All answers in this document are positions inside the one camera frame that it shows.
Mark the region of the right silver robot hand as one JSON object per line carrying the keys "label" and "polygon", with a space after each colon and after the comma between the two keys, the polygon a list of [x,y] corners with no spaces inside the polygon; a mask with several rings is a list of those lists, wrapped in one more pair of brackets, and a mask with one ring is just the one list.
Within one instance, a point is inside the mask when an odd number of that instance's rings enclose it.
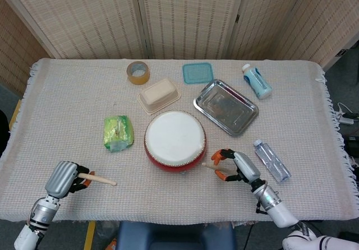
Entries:
{"label": "right silver robot hand", "polygon": [[215,168],[215,174],[225,182],[244,181],[252,187],[252,192],[266,185],[266,181],[260,178],[260,171],[244,153],[233,151],[231,149],[220,149],[211,156],[214,166],[218,166],[220,161],[232,159],[236,165],[235,175],[225,175],[219,169]]}

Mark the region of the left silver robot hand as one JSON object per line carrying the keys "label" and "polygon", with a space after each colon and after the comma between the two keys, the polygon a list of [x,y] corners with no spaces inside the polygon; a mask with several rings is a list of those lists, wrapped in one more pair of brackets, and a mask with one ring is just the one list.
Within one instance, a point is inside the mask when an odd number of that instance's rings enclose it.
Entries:
{"label": "left silver robot hand", "polygon": [[45,185],[47,194],[62,199],[69,193],[88,188],[91,180],[80,178],[80,173],[90,174],[90,170],[71,161],[60,161]]}

